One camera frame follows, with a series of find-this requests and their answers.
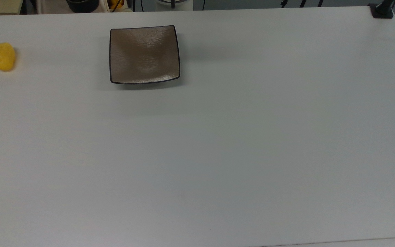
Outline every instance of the yellow object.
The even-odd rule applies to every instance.
[[[9,43],[0,44],[0,70],[8,71],[13,67],[16,55]]]
[[[115,6],[117,5],[119,0],[110,0],[109,2],[111,3],[109,5],[109,9],[114,9]],[[124,5],[124,0],[120,0],[120,3],[117,6],[117,9],[121,8]]]

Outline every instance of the square plate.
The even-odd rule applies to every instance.
[[[174,25],[111,29],[109,74],[112,83],[143,84],[180,76]]]

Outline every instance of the yellow fruit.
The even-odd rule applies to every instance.
[[[16,55],[9,43],[0,44],[0,70],[8,71],[13,67]]]

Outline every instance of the black container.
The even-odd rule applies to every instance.
[[[74,13],[91,13],[98,7],[98,0],[66,0]]]

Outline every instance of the white table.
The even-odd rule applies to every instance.
[[[110,83],[111,28],[170,24],[180,79]],[[395,19],[1,16],[0,42],[0,247],[395,237]]]

